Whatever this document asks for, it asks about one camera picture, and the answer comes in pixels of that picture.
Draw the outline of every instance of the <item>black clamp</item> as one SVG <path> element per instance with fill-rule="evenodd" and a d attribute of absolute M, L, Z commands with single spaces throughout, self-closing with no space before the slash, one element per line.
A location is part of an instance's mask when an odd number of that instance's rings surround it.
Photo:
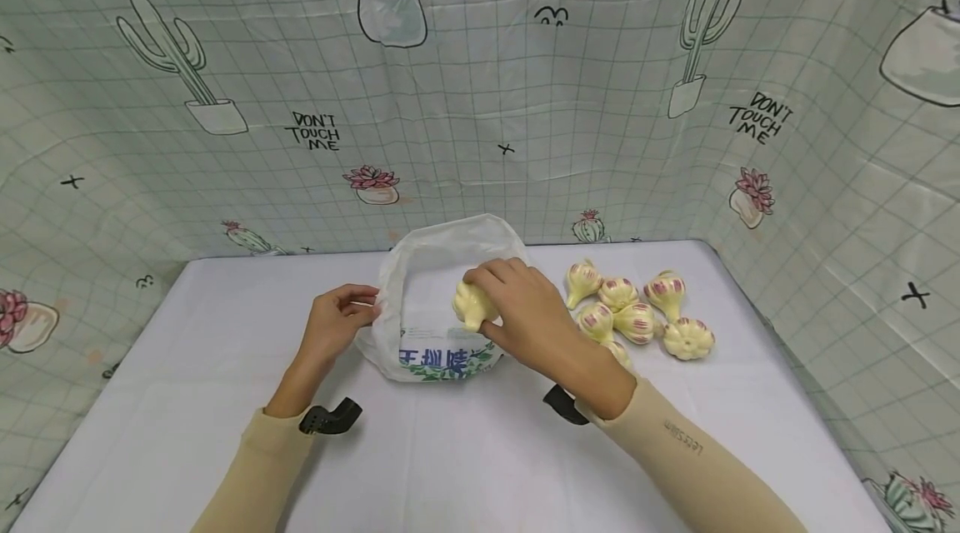
<path fill-rule="evenodd" d="M 587 417 L 577 411 L 577 407 L 573 403 L 573 398 L 570 397 L 563 388 L 560 386 L 554 386 L 550 388 L 549 392 L 546 392 L 546 395 L 543 396 L 543 401 L 545 401 L 553 411 L 562 416 L 564 419 L 573 423 L 574 425 L 586 425 L 589 423 Z"/>
<path fill-rule="evenodd" d="M 363 409 L 360 405 L 349 398 L 343 398 L 333 412 L 323 406 L 312 406 L 299 424 L 299 430 L 306 434 L 321 435 L 346 433 L 358 421 L 361 412 Z"/>

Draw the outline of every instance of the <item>white table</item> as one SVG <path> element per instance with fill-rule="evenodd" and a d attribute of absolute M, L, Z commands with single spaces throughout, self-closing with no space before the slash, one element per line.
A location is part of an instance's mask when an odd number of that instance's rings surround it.
<path fill-rule="evenodd" d="M 639 285 L 680 273 L 683 313 L 718 344 L 706 361 L 681 363 L 658 344 L 624 342 L 637 370 L 811 532 L 886 530 L 713 251 L 658 242 L 530 255 L 558 286 L 583 257 Z M 13 531 L 189 531 L 294 354 L 311 299 L 346 280 L 375 285 L 383 256 L 190 263 Z M 509 357 L 468 381 L 394 383 L 351 350 L 317 401 L 350 396 L 364 412 L 348 433 L 318 440 L 286 531 L 687 531 L 618 447 L 541 402 L 550 386 Z"/>

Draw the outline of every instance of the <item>fabric backdrop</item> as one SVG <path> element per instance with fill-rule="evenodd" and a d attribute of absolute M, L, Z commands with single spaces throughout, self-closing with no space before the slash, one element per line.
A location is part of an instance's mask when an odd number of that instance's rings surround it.
<path fill-rule="evenodd" d="M 960 0 L 0 0 L 0 531 L 185 261 L 479 212 L 703 239 L 960 531 L 958 106 Z"/>

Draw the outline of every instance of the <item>arm sleeve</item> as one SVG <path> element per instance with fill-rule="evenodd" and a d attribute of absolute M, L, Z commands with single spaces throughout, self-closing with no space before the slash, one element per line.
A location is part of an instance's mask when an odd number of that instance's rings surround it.
<path fill-rule="evenodd" d="M 612 421 L 577 408 L 650 475 L 694 533 L 807 533 L 766 483 L 637 377 L 627 409 Z"/>
<path fill-rule="evenodd" d="M 303 414 L 274 419 L 253 415 L 240 449 L 191 533 L 274 533 L 313 445 L 299 430 Z"/>

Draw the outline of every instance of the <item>garlic clove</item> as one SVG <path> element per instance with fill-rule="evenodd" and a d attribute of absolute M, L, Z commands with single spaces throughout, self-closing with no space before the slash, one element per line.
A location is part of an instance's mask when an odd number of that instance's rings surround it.
<path fill-rule="evenodd" d="M 598 292 L 602 282 L 603 277 L 589 259 L 583 259 L 583 262 L 577 262 L 568 268 L 567 309 L 572 311 L 583 298 Z"/>
<path fill-rule="evenodd" d="M 623 276 L 618 276 L 615 279 L 605 279 L 600 286 L 599 295 L 600 301 L 614 312 L 621 311 L 640 299 L 637 288 Z"/>
<path fill-rule="evenodd" d="M 623 347 L 623 344 L 618 341 L 605 341 L 600 345 L 610 350 L 611 354 L 613 354 L 613 357 L 617 358 L 617 362 L 619 362 L 623 368 L 629 371 L 633 370 L 633 363 L 630 361 L 630 355 L 627 354 L 627 349 Z"/>
<path fill-rule="evenodd" d="M 613 329 L 623 333 L 623 336 L 634 344 L 643 345 L 650 343 L 661 331 L 661 324 L 658 323 L 654 310 L 638 301 L 613 313 Z"/>
<path fill-rule="evenodd" d="M 682 317 L 664 327 L 663 347 L 681 361 L 703 358 L 715 344 L 713 331 L 703 321 Z"/>
<path fill-rule="evenodd" d="M 613 341 L 613 312 L 599 301 L 587 304 L 577 312 L 577 325 L 597 343 Z"/>
<path fill-rule="evenodd" d="M 480 331 L 481 323 L 497 320 L 500 316 L 497 307 L 493 305 L 490 298 L 487 298 L 487 294 L 482 289 L 463 281 L 457 283 L 453 311 L 463 323 L 463 329 L 467 331 Z"/>
<path fill-rule="evenodd" d="M 664 271 L 643 286 L 643 295 L 650 299 L 650 304 L 661 310 L 670 323 L 680 318 L 680 305 L 686 293 L 687 283 L 673 271 Z"/>

